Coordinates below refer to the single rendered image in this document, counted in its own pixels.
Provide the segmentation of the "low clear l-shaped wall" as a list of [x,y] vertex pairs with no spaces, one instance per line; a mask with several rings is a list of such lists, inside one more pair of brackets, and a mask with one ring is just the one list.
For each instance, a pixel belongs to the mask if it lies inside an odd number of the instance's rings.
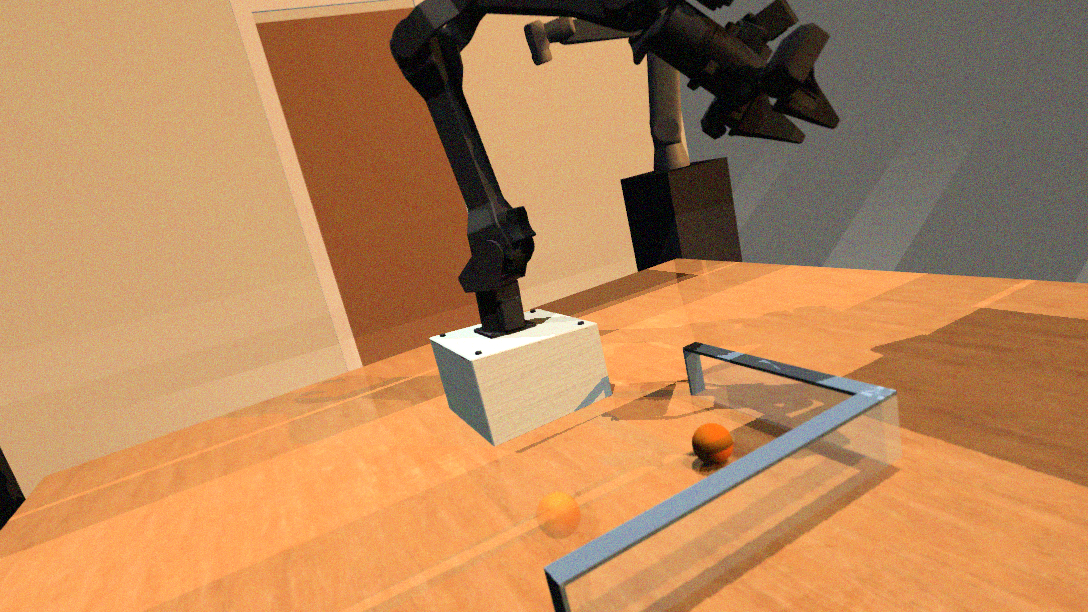
[[[852,397],[685,355],[693,396],[789,431]],[[664,612],[901,457],[895,395],[566,586],[571,612]]]

